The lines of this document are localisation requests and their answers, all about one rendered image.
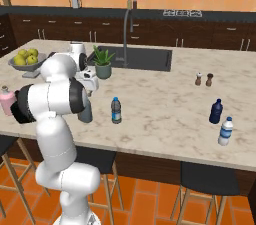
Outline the dark wood cupboard run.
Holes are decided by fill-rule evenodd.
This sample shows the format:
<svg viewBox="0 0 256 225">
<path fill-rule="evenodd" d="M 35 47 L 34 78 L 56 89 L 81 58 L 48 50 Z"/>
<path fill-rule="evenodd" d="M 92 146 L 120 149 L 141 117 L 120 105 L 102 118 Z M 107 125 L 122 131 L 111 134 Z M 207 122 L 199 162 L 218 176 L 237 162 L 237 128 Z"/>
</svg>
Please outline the dark wood cupboard run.
<svg viewBox="0 0 256 225">
<path fill-rule="evenodd" d="M 33 40 L 123 44 L 123 18 L 0 15 L 0 57 Z M 133 18 L 127 44 L 256 52 L 256 22 Z"/>
</svg>

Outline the dark sink basin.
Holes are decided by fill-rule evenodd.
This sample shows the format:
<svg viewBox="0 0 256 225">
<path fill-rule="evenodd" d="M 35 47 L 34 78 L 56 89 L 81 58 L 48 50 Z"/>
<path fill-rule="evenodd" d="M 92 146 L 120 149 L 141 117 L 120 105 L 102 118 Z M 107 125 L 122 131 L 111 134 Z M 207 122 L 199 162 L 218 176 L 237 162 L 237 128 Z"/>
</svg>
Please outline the dark sink basin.
<svg viewBox="0 0 256 225">
<path fill-rule="evenodd" d="M 123 47 L 99 46 L 99 50 L 108 50 L 109 54 L 114 54 L 111 58 L 113 68 L 123 68 L 124 62 L 120 58 L 124 57 Z M 171 71 L 172 51 L 166 49 L 149 48 L 127 48 L 127 63 L 129 69 L 151 70 L 151 71 Z"/>
</svg>

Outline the black seat wooden stool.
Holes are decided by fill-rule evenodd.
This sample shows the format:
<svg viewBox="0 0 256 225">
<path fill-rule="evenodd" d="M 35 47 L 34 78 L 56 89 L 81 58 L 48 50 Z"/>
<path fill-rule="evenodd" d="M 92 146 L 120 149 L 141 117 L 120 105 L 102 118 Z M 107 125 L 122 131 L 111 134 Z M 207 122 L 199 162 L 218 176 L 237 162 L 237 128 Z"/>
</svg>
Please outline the black seat wooden stool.
<svg viewBox="0 0 256 225">
<path fill-rule="evenodd" d="M 8 151 L 14 144 L 18 145 L 25 159 L 27 160 L 27 163 L 17 163 L 17 162 L 12 162 L 10 160 Z M 22 182 L 24 177 L 28 173 L 35 174 L 37 167 L 31 155 L 29 154 L 23 140 L 21 138 L 17 138 L 13 136 L 0 135 L 0 159 L 1 159 L 0 169 L 3 167 L 7 169 L 8 174 L 13 183 L 12 186 L 7 186 L 0 183 L 0 189 L 16 192 L 19 195 L 21 202 L 24 205 L 24 208 L 26 209 L 26 212 L 30 218 L 32 225 L 36 225 L 36 220 L 32 214 L 32 210 L 28 204 L 27 198 L 25 197 L 24 187 L 22 185 Z"/>
<path fill-rule="evenodd" d="M 112 207 L 112 195 L 117 190 L 120 208 L 124 209 L 122 193 L 119 184 L 119 178 L 116 167 L 116 152 L 101 150 L 88 147 L 77 147 L 77 161 L 80 163 L 90 164 L 99 169 L 104 183 L 107 204 L 99 204 L 94 201 L 93 195 L 90 195 L 89 205 L 106 209 L 109 213 L 110 224 L 114 225 L 114 215 Z"/>
<path fill-rule="evenodd" d="M 239 194 L 240 189 L 233 169 L 182 161 L 180 165 L 180 188 L 170 219 L 173 219 L 177 206 L 180 206 L 176 225 L 209 225 L 212 209 L 215 209 L 215 225 L 221 225 L 227 197 Z M 183 219 L 190 197 L 209 201 L 204 223 Z"/>
</svg>

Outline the dark blue glass bottle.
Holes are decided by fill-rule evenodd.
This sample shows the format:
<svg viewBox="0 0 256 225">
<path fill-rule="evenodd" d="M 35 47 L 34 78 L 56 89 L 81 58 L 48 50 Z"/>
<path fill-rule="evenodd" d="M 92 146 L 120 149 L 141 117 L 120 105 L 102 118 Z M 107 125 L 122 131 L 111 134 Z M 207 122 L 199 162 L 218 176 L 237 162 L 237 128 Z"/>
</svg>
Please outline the dark blue glass bottle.
<svg viewBox="0 0 256 225">
<path fill-rule="evenodd" d="M 209 116 L 209 122 L 212 124 L 218 124 L 222 114 L 223 105 L 220 99 L 217 99 L 216 102 L 212 105 L 211 113 Z"/>
</svg>

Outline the white blue-label plastic bottle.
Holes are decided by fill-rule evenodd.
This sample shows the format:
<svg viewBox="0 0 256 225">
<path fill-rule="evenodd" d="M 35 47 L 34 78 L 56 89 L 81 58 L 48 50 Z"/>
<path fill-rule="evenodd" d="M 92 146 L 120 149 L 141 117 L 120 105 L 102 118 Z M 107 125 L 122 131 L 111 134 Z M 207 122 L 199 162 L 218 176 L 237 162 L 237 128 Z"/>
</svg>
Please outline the white blue-label plastic bottle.
<svg viewBox="0 0 256 225">
<path fill-rule="evenodd" d="M 233 121 L 231 117 L 227 117 L 222 123 L 220 134 L 218 137 L 218 144 L 221 146 L 226 146 L 229 143 L 229 138 L 231 137 L 233 130 Z"/>
</svg>

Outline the clear blue-capped plastic bottle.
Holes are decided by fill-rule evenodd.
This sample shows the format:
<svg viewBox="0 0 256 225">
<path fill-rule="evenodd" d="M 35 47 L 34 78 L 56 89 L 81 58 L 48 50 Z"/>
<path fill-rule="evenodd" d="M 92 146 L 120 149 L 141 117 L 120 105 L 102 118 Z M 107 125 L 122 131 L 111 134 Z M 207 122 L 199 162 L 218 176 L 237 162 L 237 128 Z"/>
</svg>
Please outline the clear blue-capped plastic bottle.
<svg viewBox="0 0 256 225">
<path fill-rule="evenodd" d="M 117 97 L 114 97 L 111 103 L 112 122 L 118 124 L 121 122 L 121 103 Z"/>
</svg>

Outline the dark wood kitchen island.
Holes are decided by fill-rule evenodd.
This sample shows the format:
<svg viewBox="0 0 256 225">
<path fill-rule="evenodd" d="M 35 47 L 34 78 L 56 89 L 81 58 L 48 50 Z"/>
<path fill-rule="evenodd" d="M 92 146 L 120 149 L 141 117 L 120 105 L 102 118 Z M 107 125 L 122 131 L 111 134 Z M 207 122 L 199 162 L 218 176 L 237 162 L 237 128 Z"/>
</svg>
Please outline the dark wood kitchen island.
<svg viewBox="0 0 256 225">
<path fill-rule="evenodd" d="M 117 173 L 122 176 L 180 185 L 182 161 L 116 152 Z M 256 172 L 233 169 L 240 194 L 256 204 Z"/>
</svg>

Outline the pink bottle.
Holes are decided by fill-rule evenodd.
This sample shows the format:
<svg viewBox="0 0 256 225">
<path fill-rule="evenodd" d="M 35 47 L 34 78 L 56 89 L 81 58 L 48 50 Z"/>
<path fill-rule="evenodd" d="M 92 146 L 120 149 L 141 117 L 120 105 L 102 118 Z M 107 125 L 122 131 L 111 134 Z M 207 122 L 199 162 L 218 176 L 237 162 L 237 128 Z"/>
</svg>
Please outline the pink bottle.
<svg viewBox="0 0 256 225">
<path fill-rule="evenodd" d="M 11 116 L 11 106 L 16 101 L 16 96 L 13 91 L 10 91 L 7 86 L 3 86 L 0 92 L 0 104 L 4 113 Z"/>
</svg>

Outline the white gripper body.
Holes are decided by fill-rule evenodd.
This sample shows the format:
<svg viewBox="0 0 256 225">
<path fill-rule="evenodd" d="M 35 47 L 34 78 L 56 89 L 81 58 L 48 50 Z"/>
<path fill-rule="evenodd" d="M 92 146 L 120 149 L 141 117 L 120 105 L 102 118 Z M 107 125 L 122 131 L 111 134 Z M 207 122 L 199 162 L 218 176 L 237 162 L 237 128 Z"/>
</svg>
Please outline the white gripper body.
<svg viewBox="0 0 256 225">
<path fill-rule="evenodd" d="M 85 79 L 78 78 L 78 81 L 85 87 L 87 91 L 94 92 L 99 89 L 99 82 L 97 77 Z"/>
</svg>

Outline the grey sink tap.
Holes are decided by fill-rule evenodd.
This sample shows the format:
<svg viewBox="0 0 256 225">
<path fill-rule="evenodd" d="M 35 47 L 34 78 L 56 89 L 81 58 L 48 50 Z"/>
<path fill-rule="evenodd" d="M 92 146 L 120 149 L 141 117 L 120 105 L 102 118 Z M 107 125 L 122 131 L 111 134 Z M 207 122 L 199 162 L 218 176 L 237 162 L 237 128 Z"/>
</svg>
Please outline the grey sink tap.
<svg viewBox="0 0 256 225">
<path fill-rule="evenodd" d="M 130 33 L 133 33 L 133 16 L 132 9 L 127 9 L 124 17 L 124 26 L 123 26 L 123 58 L 124 58 L 124 67 L 127 68 L 127 29 L 130 29 Z"/>
</svg>

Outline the potted green plant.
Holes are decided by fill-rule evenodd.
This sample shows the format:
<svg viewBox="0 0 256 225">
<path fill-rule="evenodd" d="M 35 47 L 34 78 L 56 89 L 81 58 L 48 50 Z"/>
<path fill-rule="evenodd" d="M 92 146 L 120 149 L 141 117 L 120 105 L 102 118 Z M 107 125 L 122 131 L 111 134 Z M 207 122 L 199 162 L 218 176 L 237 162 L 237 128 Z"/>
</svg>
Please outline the potted green plant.
<svg viewBox="0 0 256 225">
<path fill-rule="evenodd" d="M 99 79 L 108 79 L 112 74 L 111 58 L 114 56 L 114 53 L 109 54 L 108 50 L 102 50 L 96 46 L 93 46 L 93 49 L 96 76 Z"/>
</svg>

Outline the hob with white rings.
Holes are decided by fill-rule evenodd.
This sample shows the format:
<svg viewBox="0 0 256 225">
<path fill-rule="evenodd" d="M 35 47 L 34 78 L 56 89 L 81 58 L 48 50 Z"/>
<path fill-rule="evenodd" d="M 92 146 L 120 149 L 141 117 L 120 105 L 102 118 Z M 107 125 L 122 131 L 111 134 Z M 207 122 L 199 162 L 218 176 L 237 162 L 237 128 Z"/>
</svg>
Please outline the hob with white rings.
<svg viewBox="0 0 256 225">
<path fill-rule="evenodd" d="M 195 17 L 200 18 L 203 16 L 201 10 L 164 10 L 163 16 L 165 17 Z"/>
</svg>

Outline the grey fruit bowl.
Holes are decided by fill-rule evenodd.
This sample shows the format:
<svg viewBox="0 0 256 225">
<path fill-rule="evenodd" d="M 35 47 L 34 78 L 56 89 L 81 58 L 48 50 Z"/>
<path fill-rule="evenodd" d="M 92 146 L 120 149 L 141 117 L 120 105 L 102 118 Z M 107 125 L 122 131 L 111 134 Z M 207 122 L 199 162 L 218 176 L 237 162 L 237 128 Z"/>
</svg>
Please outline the grey fruit bowl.
<svg viewBox="0 0 256 225">
<path fill-rule="evenodd" d="M 16 65 L 13 58 L 8 61 L 8 64 L 18 71 L 25 71 L 24 78 L 36 78 L 40 74 L 40 67 L 46 58 L 47 56 L 44 53 L 39 53 L 38 62 L 32 65 Z"/>
</svg>

